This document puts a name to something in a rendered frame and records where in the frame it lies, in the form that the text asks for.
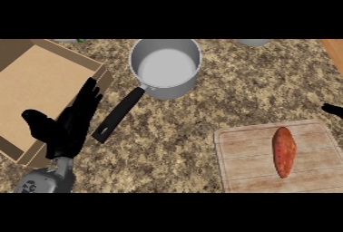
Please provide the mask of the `open brown wooden drawer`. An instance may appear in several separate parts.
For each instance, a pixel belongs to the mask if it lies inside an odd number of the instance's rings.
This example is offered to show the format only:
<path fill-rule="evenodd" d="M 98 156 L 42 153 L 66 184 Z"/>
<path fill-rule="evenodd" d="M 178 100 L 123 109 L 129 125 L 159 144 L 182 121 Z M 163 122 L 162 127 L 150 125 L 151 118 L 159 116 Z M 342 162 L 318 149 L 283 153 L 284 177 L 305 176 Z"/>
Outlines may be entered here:
<path fill-rule="evenodd" d="M 55 42 L 0 39 L 0 155 L 24 167 L 43 168 L 51 161 L 23 112 L 36 109 L 55 119 L 91 78 L 101 89 L 110 86 L 105 65 Z"/>

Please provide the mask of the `orange sweet potato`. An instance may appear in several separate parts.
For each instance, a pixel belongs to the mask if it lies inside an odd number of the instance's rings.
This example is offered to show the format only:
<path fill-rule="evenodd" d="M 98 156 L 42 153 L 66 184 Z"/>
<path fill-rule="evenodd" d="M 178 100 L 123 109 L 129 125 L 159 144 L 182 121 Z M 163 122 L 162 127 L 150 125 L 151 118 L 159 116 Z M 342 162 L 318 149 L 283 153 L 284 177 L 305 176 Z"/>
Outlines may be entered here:
<path fill-rule="evenodd" d="M 280 127 L 272 138 L 274 164 L 278 176 L 286 179 L 293 170 L 296 155 L 293 134 L 286 127 Z"/>

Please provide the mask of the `pale object with green tip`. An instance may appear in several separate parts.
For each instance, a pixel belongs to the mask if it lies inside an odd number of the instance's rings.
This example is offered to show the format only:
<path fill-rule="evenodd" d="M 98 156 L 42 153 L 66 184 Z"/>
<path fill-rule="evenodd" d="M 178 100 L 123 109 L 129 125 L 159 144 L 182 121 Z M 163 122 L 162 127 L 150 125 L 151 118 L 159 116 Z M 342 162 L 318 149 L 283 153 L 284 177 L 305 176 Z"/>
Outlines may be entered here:
<path fill-rule="evenodd" d="M 86 40 L 83 39 L 55 39 L 54 41 L 60 43 L 79 43 L 79 44 L 83 44 L 86 42 Z"/>

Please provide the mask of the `pale grey round container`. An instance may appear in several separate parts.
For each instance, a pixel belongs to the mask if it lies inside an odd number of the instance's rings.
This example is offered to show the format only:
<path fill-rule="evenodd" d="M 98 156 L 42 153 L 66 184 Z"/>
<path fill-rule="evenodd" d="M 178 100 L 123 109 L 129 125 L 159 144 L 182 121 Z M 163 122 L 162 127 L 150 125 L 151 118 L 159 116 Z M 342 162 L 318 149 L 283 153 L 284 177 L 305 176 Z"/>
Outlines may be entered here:
<path fill-rule="evenodd" d="M 270 43 L 268 39 L 237 39 L 237 41 L 249 47 L 259 47 Z"/>

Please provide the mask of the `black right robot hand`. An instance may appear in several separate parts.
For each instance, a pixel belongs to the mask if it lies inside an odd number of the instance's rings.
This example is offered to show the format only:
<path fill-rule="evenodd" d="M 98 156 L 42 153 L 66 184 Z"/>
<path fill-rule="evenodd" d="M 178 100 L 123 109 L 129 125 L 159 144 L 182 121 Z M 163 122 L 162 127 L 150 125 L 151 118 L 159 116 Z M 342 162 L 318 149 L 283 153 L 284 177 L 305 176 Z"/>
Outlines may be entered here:
<path fill-rule="evenodd" d="M 335 114 L 340 119 L 343 119 L 343 108 L 342 108 L 342 107 L 335 106 L 335 105 L 330 104 L 330 103 L 326 103 L 326 104 L 323 105 L 321 109 L 323 109 L 326 112 Z"/>

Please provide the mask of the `pale wooden cutting board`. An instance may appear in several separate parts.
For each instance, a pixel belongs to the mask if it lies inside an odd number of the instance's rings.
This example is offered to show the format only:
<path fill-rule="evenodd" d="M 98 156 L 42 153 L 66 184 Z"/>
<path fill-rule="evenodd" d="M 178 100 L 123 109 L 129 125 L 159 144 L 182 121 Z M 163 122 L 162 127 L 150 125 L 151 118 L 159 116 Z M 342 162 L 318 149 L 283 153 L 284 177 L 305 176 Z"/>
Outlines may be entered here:
<path fill-rule="evenodd" d="M 343 150 L 321 121 L 225 128 L 213 140 L 228 193 L 343 193 Z"/>

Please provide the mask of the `orange wooden panel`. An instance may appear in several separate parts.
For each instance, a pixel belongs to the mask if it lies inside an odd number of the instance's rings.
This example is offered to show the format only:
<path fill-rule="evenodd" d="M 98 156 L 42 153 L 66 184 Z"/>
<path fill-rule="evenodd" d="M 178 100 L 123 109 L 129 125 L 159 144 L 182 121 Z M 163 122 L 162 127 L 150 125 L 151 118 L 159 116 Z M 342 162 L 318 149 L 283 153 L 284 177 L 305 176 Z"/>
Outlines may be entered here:
<path fill-rule="evenodd" d="M 343 76 L 343 39 L 321 39 L 321 44 Z"/>

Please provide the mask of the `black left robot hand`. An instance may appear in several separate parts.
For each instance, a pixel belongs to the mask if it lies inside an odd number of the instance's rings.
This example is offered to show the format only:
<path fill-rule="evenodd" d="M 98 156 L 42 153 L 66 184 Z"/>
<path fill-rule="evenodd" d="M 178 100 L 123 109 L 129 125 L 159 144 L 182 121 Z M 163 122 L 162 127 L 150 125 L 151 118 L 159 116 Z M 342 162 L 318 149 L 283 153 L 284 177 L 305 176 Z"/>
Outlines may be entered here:
<path fill-rule="evenodd" d="M 102 97 L 97 80 L 89 78 L 74 103 L 64 109 L 58 120 L 34 109 L 23 112 L 21 116 L 29 124 L 33 137 L 48 144 L 46 158 L 49 160 L 58 157 L 73 159 L 79 155 Z"/>

